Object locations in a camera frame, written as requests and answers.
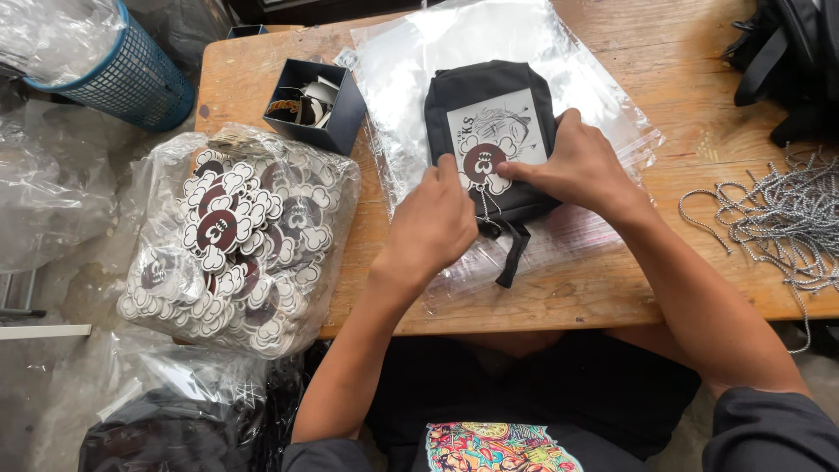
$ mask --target hand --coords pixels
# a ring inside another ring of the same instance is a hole
[[[526,181],[548,195],[588,208],[607,221],[620,218],[649,197],[627,176],[609,140],[600,129],[580,121],[576,108],[556,117],[556,144],[547,162],[528,165],[507,161],[501,177]]]
[[[423,291],[475,237],[475,203],[461,187],[455,156],[442,155],[437,167],[429,167],[422,182],[396,207],[388,241],[371,272]]]

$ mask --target forearm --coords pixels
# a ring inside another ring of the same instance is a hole
[[[371,269],[300,403],[292,442],[357,437],[373,402],[393,331],[421,290],[400,286],[375,266]]]
[[[808,395],[792,357],[760,313],[651,205],[610,223],[644,271],[676,341],[715,394],[751,386]]]

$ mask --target black backpack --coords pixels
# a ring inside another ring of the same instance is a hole
[[[743,78],[734,104],[775,100],[789,116],[769,136],[778,146],[839,137],[839,2],[758,0],[724,55]]]
[[[540,164],[550,157],[556,128],[548,82],[527,63],[505,60],[437,71],[425,98],[425,128],[432,165],[455,155],[481,233],[513,236],[495,280],[510,288],[530,239],[523,223],[560,202],[526,182],[500,178],[495,169],[505,160]]]

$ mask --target blue plastic basket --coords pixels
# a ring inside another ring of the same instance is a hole
[[[59,93],[148,131],[172,129],[192,110],[195,89],[122,1],[117,4],[128,26],[120,30],[113,50],[99,66],[77,81],[55,87],[24,80],[40,91]]]

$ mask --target graphic t-shirt print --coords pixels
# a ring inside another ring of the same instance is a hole
[[[501,195],[512,182],[497,173],[498,164],[548,160],[529,88],[446,114],[461,185]]]
[[[583,472],[544,426],[447,422],[428,425],[431,472]]]

